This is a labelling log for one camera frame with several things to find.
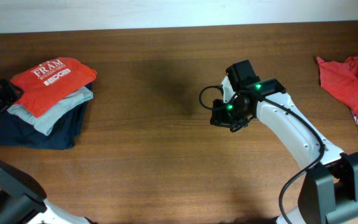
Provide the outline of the orange soccer t-shirt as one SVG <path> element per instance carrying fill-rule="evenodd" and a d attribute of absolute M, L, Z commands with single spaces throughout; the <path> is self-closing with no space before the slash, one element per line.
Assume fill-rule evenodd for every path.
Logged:
<path fill-rule="evenodd" d="M 13 76 L 11 83 L 24 91 L 18 104 L 38 118 L 96 76 L 96 70 L 78 60 L 59 57 Z"/>

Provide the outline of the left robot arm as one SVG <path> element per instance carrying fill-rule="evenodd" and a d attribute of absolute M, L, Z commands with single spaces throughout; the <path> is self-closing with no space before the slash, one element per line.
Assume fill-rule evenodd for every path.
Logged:
<path fill-rule="evenodd" d="M 13 105 L 24 90 L 0 80 L 0 114 Z M 0 160 L 0 223 L 93 223 L 68 213 L 47 199 L 43 187 L 29 174 Z"/>

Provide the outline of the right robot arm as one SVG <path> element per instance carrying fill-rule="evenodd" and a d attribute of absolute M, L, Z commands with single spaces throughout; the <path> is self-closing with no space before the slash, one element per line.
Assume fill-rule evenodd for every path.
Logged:
<path fill-rule="evenodd" d="M 217 89 L 210 123 L 236 132 L 253 119 L 266 125 L 288 149 L 300 171 L 286 182 L 303 176 L 297 206 L 270 223 L 345 223 L 358 218 L 358 152 L 346 154 L 325 138 L 299 111 L 285 87 L 275 78 L 261 80 L 249 60 L 232 64 Z"/>

